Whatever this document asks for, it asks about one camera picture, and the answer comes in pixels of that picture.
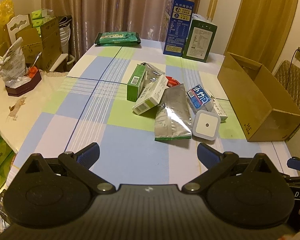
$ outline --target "screw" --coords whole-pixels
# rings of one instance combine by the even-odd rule
[[[108,191],[112,189],[112,184],[108,183],[108,182],[103,182],[98,184],[97,189],[100,191]]]
[[[189,182],[189,183],[185,184],[185,189],[188,191],[197,191],[200,189],[200,185],[195,182]]]

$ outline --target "table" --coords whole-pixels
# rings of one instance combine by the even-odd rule
[[[100,158],[90,168],[118,187],[126,184],[178,184],[206,171],[196,149],[200,138],[154,141],[156,110],[138,116],[126,100],[127,82],[137,64],[148,62],[165,71],[186,89],[197,84],[219,98],[228,114],[218,138],[210,145],[240,157],[266,153],[280,172],[297,176],[286,166],[290,153],[284,142],[247,142],[218,82],[224,57],[210,53],[207,63],[162,54],[158,41],[142,40],[138,47],[92,46],[77,62],[59,89],[43,107],[9,173],[9,185],[32,153],[45,158],[64,151],[77,152],[91,142],[100,145]]]

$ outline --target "blue milk carton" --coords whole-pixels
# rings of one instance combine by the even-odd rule
[[[163,54],[182,56],[189,32],[194,2],[188,0],[167,0],[163,19]]]

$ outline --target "beige curtain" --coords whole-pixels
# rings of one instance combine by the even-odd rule
[[[166,0],[42,0],[56,16],[72,15],[69,48],[78,60],[98,32],[132,31],[159,40]],[[196,8],[200,0],[192,0]]]

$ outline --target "white plastic bag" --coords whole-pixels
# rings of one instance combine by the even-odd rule
[[[20,82],[26,74],[26,61],[21,49],[22,42],[22,37],[18,38],[0,60],[0,76],[10,88],[16,88],[14,86],[16,82]]]

